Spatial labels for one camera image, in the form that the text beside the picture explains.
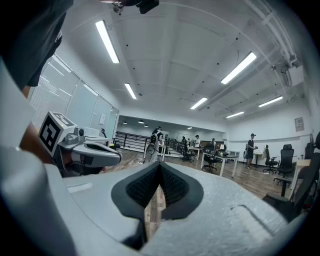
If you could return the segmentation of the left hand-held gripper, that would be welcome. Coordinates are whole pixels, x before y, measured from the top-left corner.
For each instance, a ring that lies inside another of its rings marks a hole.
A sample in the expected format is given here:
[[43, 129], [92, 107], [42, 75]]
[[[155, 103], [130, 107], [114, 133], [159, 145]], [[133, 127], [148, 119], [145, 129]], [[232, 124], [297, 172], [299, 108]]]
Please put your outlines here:
[[[116, 150], [96, 143], [98, 138], [85, 136], [86, 131], [62, 113], [49, 111], [45, 116], [38, 138], [62, 177], [99, 174], [101, 167], [120, 163], [122, 157]], [[72, 154], [69, 172], [63, 169], [62, 152]]]

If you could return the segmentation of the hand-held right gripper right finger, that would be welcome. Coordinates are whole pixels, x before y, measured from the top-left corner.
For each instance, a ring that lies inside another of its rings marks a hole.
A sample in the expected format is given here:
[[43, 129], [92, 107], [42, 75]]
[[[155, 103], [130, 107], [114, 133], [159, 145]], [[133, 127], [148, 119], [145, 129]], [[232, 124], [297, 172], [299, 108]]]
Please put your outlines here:
[[181, 220], [163, 220], [141, 249], [146, 256], [275, 256], [305, 215], [288, 222], [276, 209], [225, 177], [174, 164], [203, 188], [198, 207]]

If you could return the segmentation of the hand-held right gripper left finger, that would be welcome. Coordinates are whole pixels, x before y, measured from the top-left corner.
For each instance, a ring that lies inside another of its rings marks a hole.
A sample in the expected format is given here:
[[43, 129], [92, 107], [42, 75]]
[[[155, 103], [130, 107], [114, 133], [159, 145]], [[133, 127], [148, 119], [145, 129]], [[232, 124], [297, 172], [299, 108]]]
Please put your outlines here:
[[0, 199], [5, 226], [21, 233], [24, 255], [157, 256], [146, 247], [144, 206], [119, 192], [129, 212], [123, 215], [112, 188], [123, 178], [156, 170], [158, 163], [128, 171], [62, 178], [57, 167], [15, 148], [0, 149]]

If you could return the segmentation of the person's left hand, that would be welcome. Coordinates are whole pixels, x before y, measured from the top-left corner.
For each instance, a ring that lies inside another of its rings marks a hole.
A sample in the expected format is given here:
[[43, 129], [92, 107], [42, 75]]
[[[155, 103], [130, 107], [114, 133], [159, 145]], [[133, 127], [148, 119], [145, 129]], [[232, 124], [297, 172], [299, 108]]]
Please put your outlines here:
[[65, 172], [70, 171], [70, 165], [72, 165], [72, 153], [70, 151], [63, 151], [61, 155], [62, 167]]

